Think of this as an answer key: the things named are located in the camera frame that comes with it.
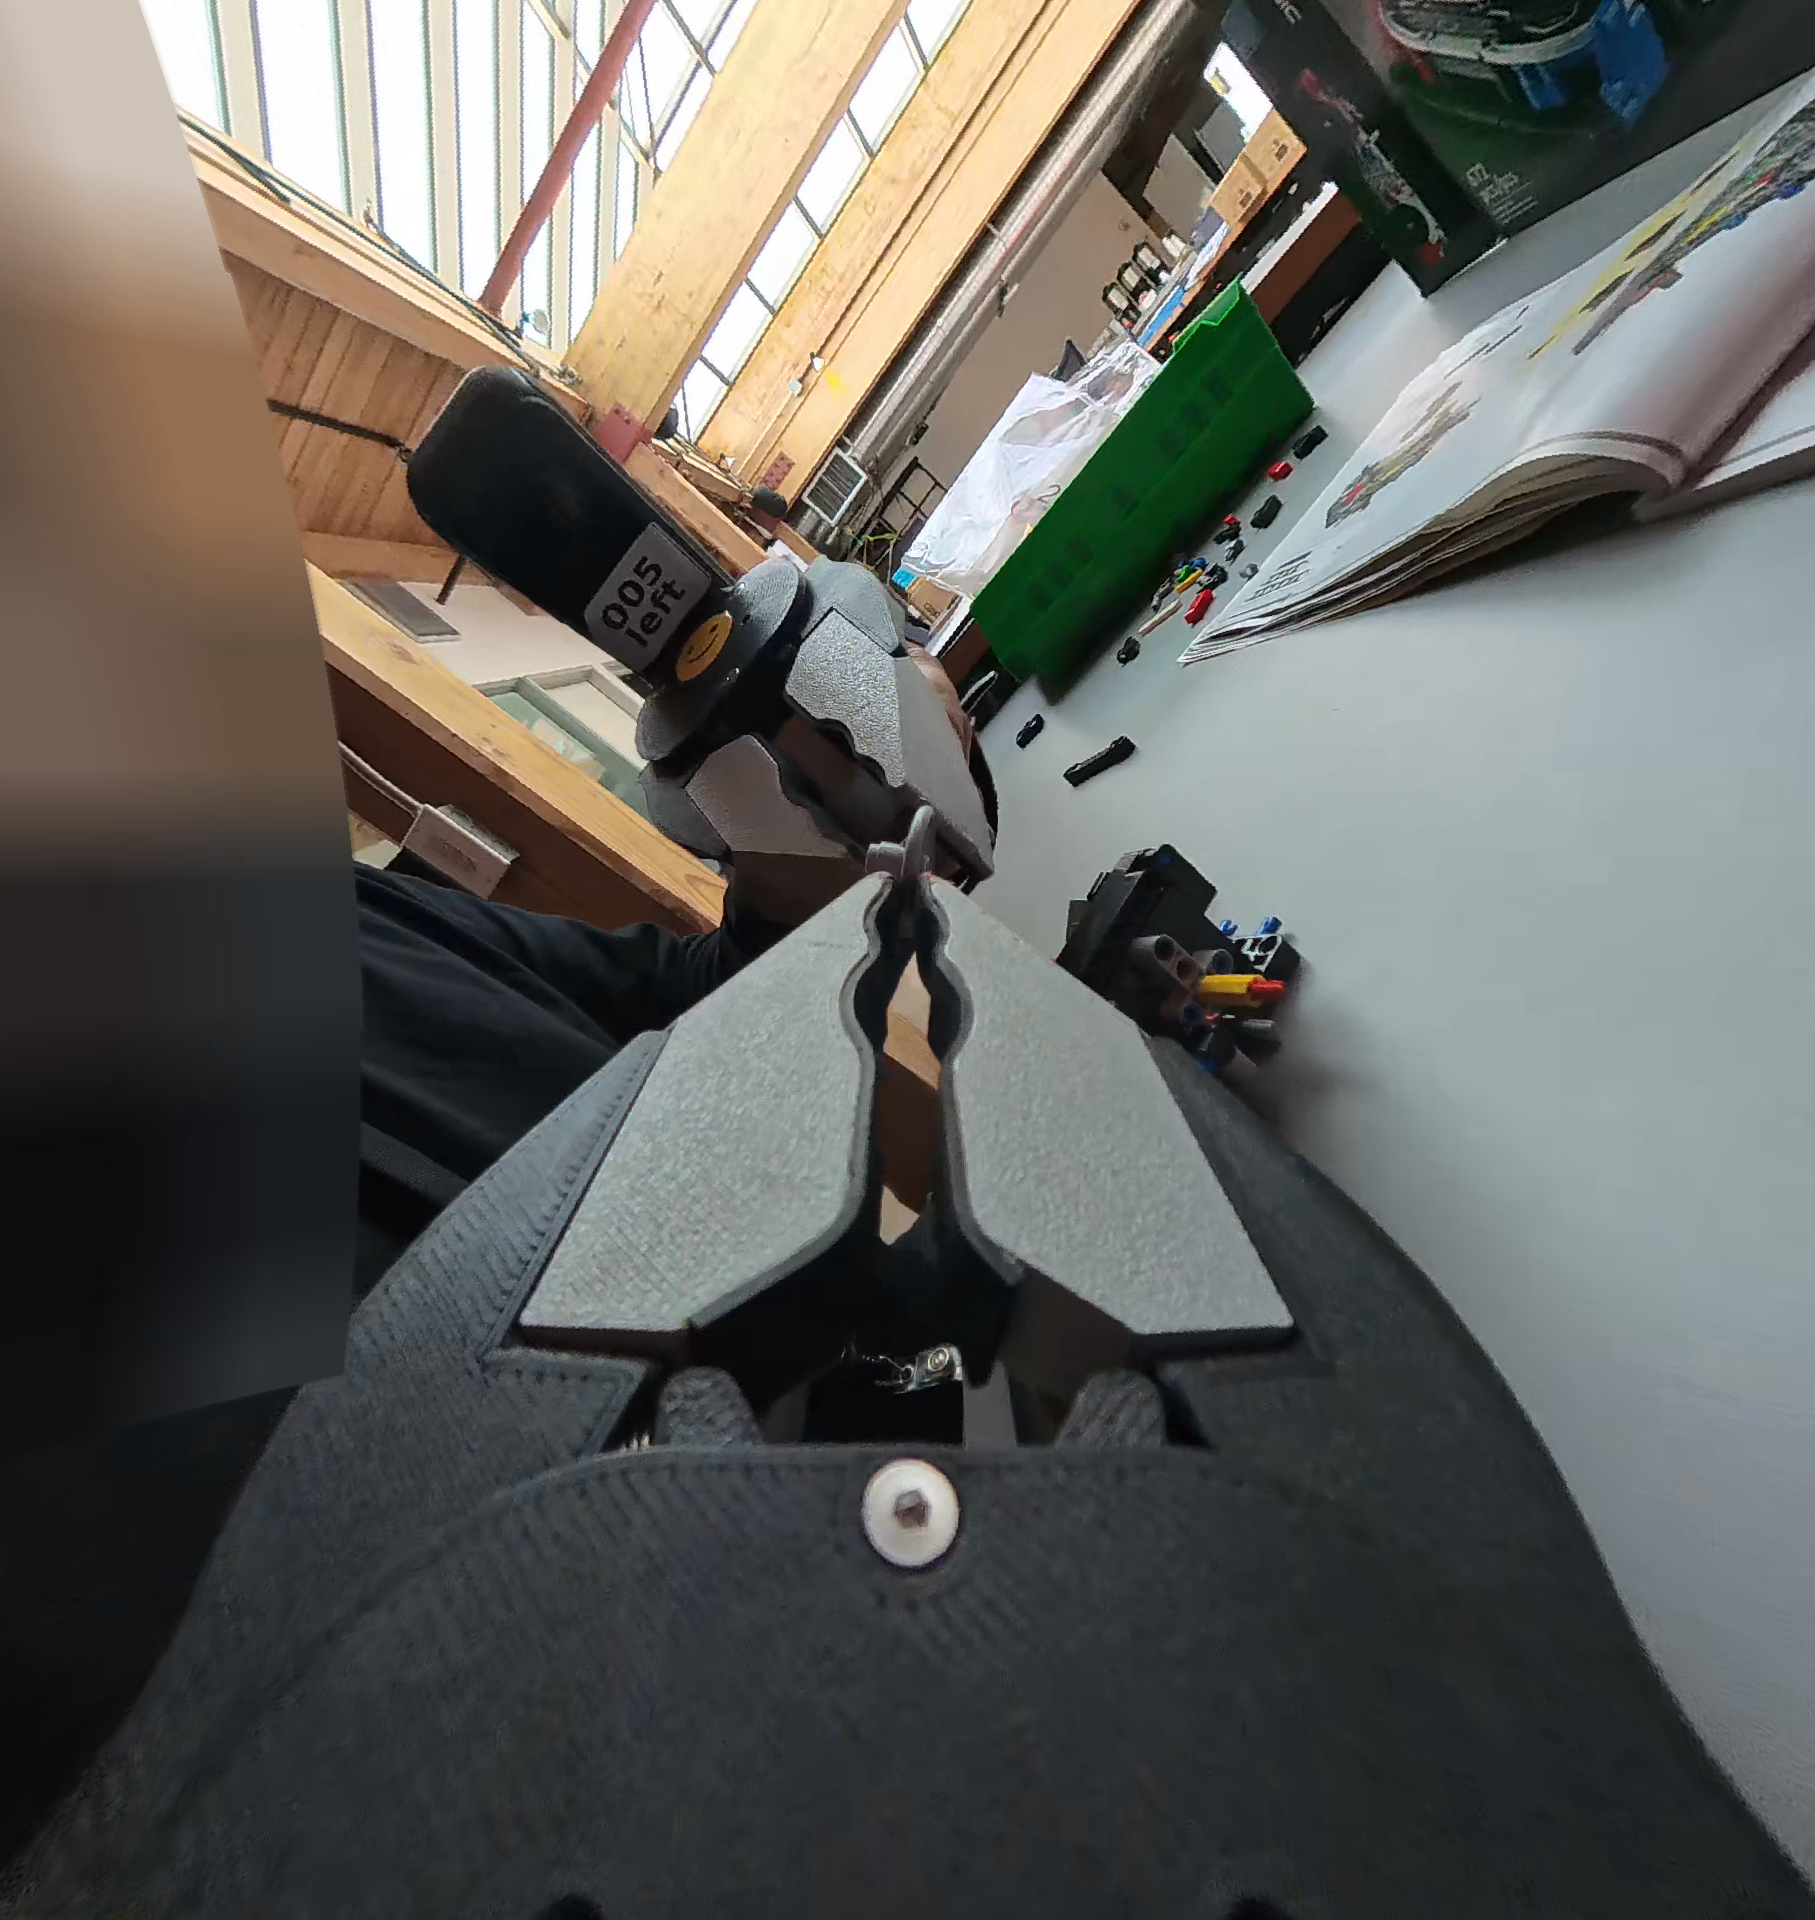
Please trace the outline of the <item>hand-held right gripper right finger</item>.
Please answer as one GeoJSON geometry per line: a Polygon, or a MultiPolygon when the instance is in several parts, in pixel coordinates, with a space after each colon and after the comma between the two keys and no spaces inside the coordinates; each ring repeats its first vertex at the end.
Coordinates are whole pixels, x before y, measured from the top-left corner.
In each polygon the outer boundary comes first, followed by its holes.
{"type": "Polygon", "coordinates": [[[1285,1340],[1294,1318],[1142,1031],[918,884],[941,1221],[996,1340],[1285,1340]]]}

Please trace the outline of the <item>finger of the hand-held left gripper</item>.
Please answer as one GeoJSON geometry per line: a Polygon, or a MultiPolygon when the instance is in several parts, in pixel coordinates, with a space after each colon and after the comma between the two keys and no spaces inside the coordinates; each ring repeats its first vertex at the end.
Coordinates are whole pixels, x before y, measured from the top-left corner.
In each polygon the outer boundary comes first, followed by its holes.
{"type": "Polygon", "coordinates": [[[935,815],[935,866],[979,883],[993,874],[995,803],[935,681],[840,609],[802,630],[784,680],[784,758],[853,847],[898,842],[922,806],[935,815]]]}
{"type": "Polygon", "coordinates": [[[866,878],[866,845],[756,734],[697,755],[649,758],[649,819],[728,872],[732,898],[838,898],[866,878]]]}

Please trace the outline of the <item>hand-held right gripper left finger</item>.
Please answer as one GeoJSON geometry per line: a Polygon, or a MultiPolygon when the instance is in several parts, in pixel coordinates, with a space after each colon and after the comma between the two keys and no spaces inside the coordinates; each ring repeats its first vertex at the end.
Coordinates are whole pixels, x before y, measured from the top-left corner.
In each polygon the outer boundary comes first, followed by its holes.
{"type": "Polygon", "coordinates": [[[840,1242],[872,1187],[892,883],[864,875],[677,1019],[533,1286],[523,1333],[687,1350],[840,1242]]]}

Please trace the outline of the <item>grey lego steering wheel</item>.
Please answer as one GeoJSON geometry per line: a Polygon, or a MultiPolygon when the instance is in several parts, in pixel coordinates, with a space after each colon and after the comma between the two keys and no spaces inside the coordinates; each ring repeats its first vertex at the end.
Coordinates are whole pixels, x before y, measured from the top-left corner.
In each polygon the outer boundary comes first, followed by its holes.
{"type": "Polygon", "coordinates": [[[866,851],[866,874],[887,883],[890,905],[911,905],[920,898],[923,878],[935,870],[936,851],[938,818],[928,803],[920,803],[896,841],[872,841],[866,851]]]}

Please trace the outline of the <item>black lego car model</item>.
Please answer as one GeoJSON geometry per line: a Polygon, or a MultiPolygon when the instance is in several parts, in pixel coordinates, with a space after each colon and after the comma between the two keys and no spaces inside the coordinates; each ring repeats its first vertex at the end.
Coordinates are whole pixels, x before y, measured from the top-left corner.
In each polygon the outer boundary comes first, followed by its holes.
{"type": "Polygon", "coordinates": [[[1147,1040],[1224,1076],[1280,1054],[1300,953],[1282,917],[1221,917],[1214,892],[1173,845],[1135,851],[1070,898],[1056,964],[1147,1040]]]}

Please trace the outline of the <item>person's left forearm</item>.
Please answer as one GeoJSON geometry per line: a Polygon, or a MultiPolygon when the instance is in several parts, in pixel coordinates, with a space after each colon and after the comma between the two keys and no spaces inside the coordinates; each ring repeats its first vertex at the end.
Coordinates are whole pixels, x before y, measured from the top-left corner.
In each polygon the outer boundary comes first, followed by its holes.
{"type": "Polygon", "coordinates": [[[395,868],[351,875],[361,1120],[461,1181],[784,935],[738,887],[717,929],[681,937],[535,914],[395,868]]]}

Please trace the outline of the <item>lego instruction booklet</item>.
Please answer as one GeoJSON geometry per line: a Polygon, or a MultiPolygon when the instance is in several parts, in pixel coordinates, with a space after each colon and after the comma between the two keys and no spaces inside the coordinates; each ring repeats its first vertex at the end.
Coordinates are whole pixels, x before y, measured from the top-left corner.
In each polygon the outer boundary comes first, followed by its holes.
{"type": "Polygon", "coordinates": [[[1583,504],[1683,490],[1812,332],[1815,66],[1607,250],[1428,363],[1179,660],[1419,593],[1583,504]]]}

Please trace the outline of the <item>dark lego set box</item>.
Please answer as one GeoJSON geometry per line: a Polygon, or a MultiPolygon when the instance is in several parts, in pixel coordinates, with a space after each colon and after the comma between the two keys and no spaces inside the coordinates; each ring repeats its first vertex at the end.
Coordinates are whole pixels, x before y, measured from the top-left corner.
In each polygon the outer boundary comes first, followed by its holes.
{"type": "Polygon", "coordinates": [[[1815,1],[1240,1],[1222,40],[1422,295],[1815,65],[1815,1]]]}

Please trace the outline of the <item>person's left hand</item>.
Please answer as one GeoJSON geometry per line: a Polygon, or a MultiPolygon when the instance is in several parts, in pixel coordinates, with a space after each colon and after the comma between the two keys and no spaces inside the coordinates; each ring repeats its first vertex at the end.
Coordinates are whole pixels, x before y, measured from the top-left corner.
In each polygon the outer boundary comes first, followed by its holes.
{"type": "Polygon", "coordinates": [[[953,727],[964,749],[964,755],[967,761],[967,773],[980,795],[988,832],[996,837],[999,803],[996,803],[996,789],[993,782],[990,764],[987,761],[984,749],[979,741],[974,721],[964,709],[961,695],[953,680],[948,677],[943,663],[932,652],[928,652],[923,645],[909,639],[904,644],[904,655],[916,664],[918,672],[935,689],[936,699],[941,700],[941,707],[947,713],[948,726],[953,727]]]}

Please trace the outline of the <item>white plastic bag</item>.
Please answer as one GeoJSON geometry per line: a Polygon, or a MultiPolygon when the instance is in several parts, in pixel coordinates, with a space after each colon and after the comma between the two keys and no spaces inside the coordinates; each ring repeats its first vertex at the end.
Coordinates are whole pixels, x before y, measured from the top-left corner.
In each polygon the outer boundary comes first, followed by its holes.
{"type": "Polygon", "coordinates": [[[1121,341],[1093,352],[1070,379],[1028,373],[904,547],[904,570],[948,593],[987,588],[1160,365],[1147,349],[1121,341]]]}

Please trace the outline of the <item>green plastic bin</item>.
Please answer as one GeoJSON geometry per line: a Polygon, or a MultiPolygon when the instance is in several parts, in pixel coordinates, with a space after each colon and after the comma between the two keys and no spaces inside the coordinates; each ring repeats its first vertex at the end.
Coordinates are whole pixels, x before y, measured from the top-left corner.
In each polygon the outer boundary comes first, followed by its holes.
{"type": "Polygon", "coordinates": [[[971,596],[987,659],[1013,684],[1069,681],[1308,411],[1253,293],[1229,283],[971,596]]]}

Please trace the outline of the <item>grey wall box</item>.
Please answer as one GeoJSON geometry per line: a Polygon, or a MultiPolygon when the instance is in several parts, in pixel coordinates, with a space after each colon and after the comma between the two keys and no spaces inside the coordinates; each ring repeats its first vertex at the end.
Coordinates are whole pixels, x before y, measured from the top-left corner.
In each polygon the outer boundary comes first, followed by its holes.
{"type": "Polygon", "coordinates": [[[518,851],[506,841],[460,808],[439,803],[420,803],[413,808],[397,851],[480,898],[496,892],[518,860],[518,851]]]}

